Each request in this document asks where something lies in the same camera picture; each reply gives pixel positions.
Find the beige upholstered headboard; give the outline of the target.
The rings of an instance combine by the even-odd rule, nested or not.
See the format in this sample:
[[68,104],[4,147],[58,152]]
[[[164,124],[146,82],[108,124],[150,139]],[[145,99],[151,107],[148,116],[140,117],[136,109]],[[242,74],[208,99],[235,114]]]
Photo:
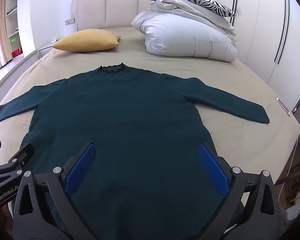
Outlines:
[[149,0],[72,0],[77,30],[130,27],[134,18],[151,7]]

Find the beige bed sheet mattress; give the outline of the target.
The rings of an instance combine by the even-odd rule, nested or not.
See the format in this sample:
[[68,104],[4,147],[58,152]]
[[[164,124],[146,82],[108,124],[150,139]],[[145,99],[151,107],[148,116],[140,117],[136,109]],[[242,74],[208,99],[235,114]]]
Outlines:
[[77,205],[219,201],[197,157],[208,143],[232,166],[278,179],[300,125],[239,61],[153,56],[119,28],[110,51],[51,50],[0,103],[0,164],[29,142],[28,168],[47,172],[85,142],[97,158]]

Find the mustard yellow cushion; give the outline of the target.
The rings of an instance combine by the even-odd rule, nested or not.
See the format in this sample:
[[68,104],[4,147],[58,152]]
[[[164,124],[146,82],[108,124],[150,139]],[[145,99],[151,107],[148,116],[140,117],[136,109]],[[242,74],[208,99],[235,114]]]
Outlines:
[[85,29],[70,34],[52,45],[54,49],[72,52],[89,53],[116,48],[121,36],[102,29]]

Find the white folded duvet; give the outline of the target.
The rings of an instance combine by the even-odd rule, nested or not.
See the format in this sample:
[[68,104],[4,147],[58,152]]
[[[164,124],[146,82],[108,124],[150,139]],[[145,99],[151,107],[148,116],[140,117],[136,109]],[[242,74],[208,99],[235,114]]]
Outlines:
[[236,33],[223,17],[186,0],[156,0],[132,26],[145,35],[148,53],[233,62]]

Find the wall power socket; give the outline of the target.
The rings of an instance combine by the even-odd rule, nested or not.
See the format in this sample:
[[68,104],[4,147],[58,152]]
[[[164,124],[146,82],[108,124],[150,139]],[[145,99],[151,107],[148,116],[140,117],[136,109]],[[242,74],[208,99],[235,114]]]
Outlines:
[[71,18],[71,19],[68,19],[68,20],[65,20],[65,25],[72,25],[72,24],[75,24],[75,19],[74,18]]

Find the dark green knit sweater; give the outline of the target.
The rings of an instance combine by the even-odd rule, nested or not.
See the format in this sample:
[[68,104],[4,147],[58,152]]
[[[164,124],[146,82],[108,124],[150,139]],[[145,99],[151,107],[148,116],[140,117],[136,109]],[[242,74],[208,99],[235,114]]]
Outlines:
[[222,201],[199,162],[215,149],[196,104],[268,124],[264,108],[197,78],[120,64],[35,86],[0,106],[0,122],[33,111],[23,144],[34,173],[63,165],[86,142],[96,159],[73,196],[101,239],[186,239]]

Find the white wall shelf unit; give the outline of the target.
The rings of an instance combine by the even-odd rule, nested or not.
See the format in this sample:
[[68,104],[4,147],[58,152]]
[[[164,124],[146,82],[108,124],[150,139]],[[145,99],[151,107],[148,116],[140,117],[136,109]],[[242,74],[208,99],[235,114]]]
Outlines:
[[21,47],[17,11],[18,0],[6,0],[6,33],[11,54]]

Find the red storage box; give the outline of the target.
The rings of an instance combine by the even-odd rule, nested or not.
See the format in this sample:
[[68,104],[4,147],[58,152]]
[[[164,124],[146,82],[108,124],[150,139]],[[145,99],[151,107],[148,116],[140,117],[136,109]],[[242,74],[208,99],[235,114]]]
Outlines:
[[12,58],[16,58],[16,57],[20,56],[22,53],[23,53],[23,50],[20,47],[16,50],[12,51]]

